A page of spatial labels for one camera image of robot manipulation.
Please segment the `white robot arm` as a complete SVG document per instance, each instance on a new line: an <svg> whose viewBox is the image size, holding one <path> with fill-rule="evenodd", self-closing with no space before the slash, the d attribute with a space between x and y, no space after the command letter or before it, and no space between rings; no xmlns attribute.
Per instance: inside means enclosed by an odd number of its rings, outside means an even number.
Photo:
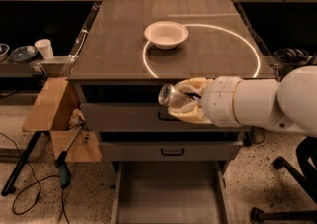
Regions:
<svg viewBox="0 0 317 224"><path fill-rule="evenodd" d="M279 133L317 136L317 67L300 67L283 80L220 76L176 84L200 97L170 104L170 115L189 123L217 127L255 126Z"/></svg>

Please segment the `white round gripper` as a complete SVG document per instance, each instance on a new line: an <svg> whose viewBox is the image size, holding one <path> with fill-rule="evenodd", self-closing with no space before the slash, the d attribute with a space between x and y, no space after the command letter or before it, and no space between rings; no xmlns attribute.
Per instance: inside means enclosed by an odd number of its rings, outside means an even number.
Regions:
<svg viewBox="0 0 317 224"><path fill-rule="evenodd" d="M193 101L180 108L169 107L168 112L188 123L240 127L234 114L234 94L241 81L236 76L220 76L214 80L198 77L180 81L175 88L184 94L202 95L200 104Z"/></svg>

